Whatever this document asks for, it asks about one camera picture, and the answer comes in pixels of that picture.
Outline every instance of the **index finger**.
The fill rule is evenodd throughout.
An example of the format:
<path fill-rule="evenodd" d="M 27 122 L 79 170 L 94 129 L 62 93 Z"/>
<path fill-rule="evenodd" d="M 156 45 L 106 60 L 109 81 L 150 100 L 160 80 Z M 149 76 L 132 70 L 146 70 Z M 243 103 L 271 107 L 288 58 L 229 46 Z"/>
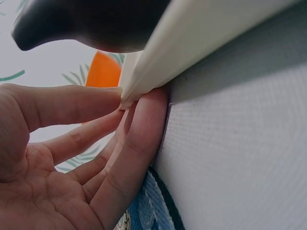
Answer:
<path fill-rule="evenodd" d="M 166 108 L 166 94 L 161 89 L 139 100 L 126 142 L 90 203 L 104 229 L 116 225 L 137 195 L 159 147 Z"/>
<path fill-rule="evenodd" d="M 18 103 L 29 132 L 40 127 L 77 124 L 105 116 L 119 107 L 121 94 L 120 88 L 36 88 L 12 84 L 2 85 L 0 91 L 8 93 Z"/>

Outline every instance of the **finger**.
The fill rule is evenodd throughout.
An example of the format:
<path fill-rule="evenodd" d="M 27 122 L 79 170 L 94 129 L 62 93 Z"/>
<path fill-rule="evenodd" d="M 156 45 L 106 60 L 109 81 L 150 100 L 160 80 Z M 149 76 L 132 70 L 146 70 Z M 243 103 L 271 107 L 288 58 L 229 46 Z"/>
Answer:
<path fill-rule="evenodd" d="M 132 105 L 129 111 L 125 112 L 125 117 L 122 119 L 121 124 L 119 125 L 114 137 L 112 138 L 112 141 L 114 141 L 116 145 L 113 148 L 112 155 L 109 157 L 107 163 L 98 173 L 95 174 L 92 179 L 90 179 L 83 186 L 84 194 L 88 203 L 92 200 L 99 187 L 101 186 L 102 182 L 106 178 L 106 175 L 109 173 L 112 165 L 116 161 L 123 147 L 123 143 L 125 143 L 126 141 L 126 137 L 134 116 L 135 107 L 136 103 Z"/>
<path fill-rule="evenodd" d="M 116 143 L 117 141 L 113 136 L 93 160 L 80 165 L 79 167 L 71 170 L 66 174 L 69 175 L 73 180 L 79 182 L 81 185 L 86 184 L 104 169 L 108 160 L 110 159 Z"/>
<path fill-rule="evenodd" d="M 54 165 L 60 164 L 83 153 L 95 142 L 114 132 L 122 116 L 122 111 L 114 111 L 42 144 L 51 152 Z"/>
<path fill-rule="evenodd" d="M 161 141 L 166 105 L 160 89 L 138 102 L 122 151 L 90 203 L 104 229 L 116 225 L 141 187 Z"/>
<path fill-rule="evenodd" d="M 18 103 L 29 132 L 39 127 L 94 120 L 113 112 L 120 103 L 118 88 L 35 88 L 5 84 L 0 90 L 8 93 Z"/>

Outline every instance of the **knuckle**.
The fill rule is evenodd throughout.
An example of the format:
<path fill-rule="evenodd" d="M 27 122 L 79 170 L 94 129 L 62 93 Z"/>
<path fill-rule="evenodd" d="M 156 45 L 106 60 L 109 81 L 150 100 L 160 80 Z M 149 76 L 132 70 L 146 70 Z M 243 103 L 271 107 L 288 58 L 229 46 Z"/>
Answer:
<path fill-rule="evenodd" d="M 105 157 L 105 155 L 103 154 L 103 152 L 100 152 L 95 158 L 94 161 L 97 165 L 98 168 L 105 166 L 108 162 L 108 158 Z"/>
<path fill-rule="evenodd" d="M 106 177 L 107 183 L 113 188 L 114 192 L 123 200 L 128 199 L 128 195 L 125 192 L 125 189 L 121 186 L 115 176 L 109 172 Z"/>
<path fill-rule="evenodd" d="M 125 145 L 128 147 L 130 152 L 134 153 L 138 157 L 141 157 L 146 152 L 146 147 L 141 147 L 140 143 L 134 140 L 127 140 Z"/>
<path fill-rule="evenodd" d="M 75 132 L 74 130 L 68 133 L 71 138 L 73 144 L 76 146 L 76 149 L 83 149 L 83 136 L 79 132 Z"/>

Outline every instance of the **hand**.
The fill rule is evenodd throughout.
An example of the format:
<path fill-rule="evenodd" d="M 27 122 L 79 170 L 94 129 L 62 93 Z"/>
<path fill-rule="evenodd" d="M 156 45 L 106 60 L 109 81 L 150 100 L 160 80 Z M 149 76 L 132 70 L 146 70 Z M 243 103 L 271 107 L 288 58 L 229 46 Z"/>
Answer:
<path fill-rule="evenodd" d="M 114 228 L 158 149 L 167 99 L 153 90 L 125 113 L 119 102 L 116 90 L 0 86 L 0 229 Z M 28 143 L 40 127 L 87 121 Z M 66 174 L 55 170 L 115 130 L 95 159 Z"/>

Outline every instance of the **blue fabric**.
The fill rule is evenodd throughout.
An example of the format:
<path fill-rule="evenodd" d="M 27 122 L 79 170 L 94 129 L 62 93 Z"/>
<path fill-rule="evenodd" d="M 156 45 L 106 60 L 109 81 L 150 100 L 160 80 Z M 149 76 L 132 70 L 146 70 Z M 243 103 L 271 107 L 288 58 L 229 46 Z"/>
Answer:
<path fill-rule="evenodd" d="M 143 186 L 127 209 L 125 215 L 120 220 L 118 230 L 178 230 L 184 229 L 181 218 L 177 216 L 177 209 L 174 211 L 175 205 L 169 208 L 168 203 L 173 204 L 171 196 L 165 196 L 161 188 L 166 190 L 165 185 L 158 178 L 156 172 L 152 169 L 146 175 Z"/>

